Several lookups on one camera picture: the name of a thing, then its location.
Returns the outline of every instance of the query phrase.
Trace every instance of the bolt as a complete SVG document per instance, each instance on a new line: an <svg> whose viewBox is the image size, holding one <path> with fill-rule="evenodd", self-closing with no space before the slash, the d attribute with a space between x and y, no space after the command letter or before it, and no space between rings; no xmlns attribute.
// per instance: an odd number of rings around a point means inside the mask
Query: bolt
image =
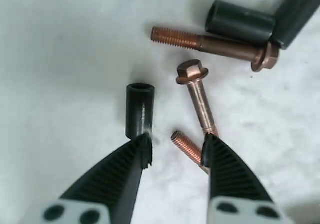
<svg viewBox="0 0 320 224"><path fill-rule="evenodd" d="M271 43L267 43L265 47L261 48L234 40L196 35L161 27L153 27L151 40L182 48L195 49L200 52L250 61L251 69L254 72L259 72L263 68L272 69L279 56L279 47Z"/></svg>
<svg viewBox="0 0 320 224"><path fill-rule="evenodd" d="M180 64L177 71L179 76L176 82L188 86L204 134L219 136L202 83L202 79L209 73L208 69L202 67L200 60L193 59Z"/></svg>
<svg viewBox="0 0 320 224"><path fill-rule="evenodd" d="M183 132L175 131L171 136L172 142L183 151L192 161L194 161L202 170L209 174L209 169L201 165L201 150L191 141Z"/></svg>

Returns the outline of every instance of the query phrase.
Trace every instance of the bolt thread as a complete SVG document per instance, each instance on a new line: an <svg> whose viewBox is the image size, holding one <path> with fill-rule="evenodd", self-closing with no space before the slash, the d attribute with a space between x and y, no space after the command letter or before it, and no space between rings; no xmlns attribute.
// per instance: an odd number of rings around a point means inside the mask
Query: bolt thread
<svg viewBox="0 0 320 224"><path fill-rule="evenodd" d="M192 161L201 165L201 150L183 132L175 131L171 136L172 142L183 151Z"/></svg>
<svg viewBox="0 0 320 224"><path fill-rule="evenodd" d="M199 49L199 36L169 28L153 27L151 40L182 48Z"/></svg>

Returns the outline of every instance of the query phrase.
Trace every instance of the black tube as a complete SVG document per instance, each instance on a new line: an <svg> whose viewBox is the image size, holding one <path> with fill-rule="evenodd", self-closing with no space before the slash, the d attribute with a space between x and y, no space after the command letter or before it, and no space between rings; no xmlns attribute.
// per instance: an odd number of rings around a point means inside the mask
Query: black tube
<svg viewBox="0 0 320 224"><path fill-rule="evenodd" d="M276 21L272 15L216 0L205 24L209 33L262 45L270 39Z"/></svg>
<svg viewBox="0 0 320 224"><path fill-rule="evenodd" d="M132 83L126 87L125 135L133 139L152 132L155 87L145 83Z"/></svg>
<svg viewBox="0 0 320 224"><path fill-rule="evenodd" d="M287 49L320 6L320 0L285 0L275 13L272 41Z"/></svg>

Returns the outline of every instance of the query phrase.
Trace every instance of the hex head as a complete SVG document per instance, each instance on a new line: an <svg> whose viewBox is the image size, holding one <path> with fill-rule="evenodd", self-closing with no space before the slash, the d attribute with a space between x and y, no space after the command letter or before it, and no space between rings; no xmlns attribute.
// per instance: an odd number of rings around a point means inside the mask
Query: hex head
<svg viewBox="0 0 320 224"><path fill-rule="evenodd" d="M178 84L196 82L206 77L209 73L208 69L202 67L201 61L198 59L192 59L180 64L177 71L179 76L176 82Z"/></svg>
<svg viewBox="0 0 320 224"><path fill-rule="evenodd" d="M263 68L272 69L278 61L279 47L268 43L260 60L251 63L251 69L254 72L260 72Z"/></svg>

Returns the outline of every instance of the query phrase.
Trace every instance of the white table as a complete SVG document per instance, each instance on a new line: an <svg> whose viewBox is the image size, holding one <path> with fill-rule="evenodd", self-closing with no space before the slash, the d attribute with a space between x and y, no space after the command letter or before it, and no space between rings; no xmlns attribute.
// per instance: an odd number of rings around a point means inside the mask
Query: white table
<svg viewBox="0 0 320 224"><path fill-rule="evenodd" d="M132 224L204 224L208 177L170 141L178 128L203 142L188 89L175 82L192 58L209 69L221 138L289 213L319 207L320 11L260 73L150 41L155 24L203 34L213 1L0 0L0 223L56 199L124 144L126 85L144 81L156 87L155 145ZM268 13L282 2L224 1Z"/></svg>

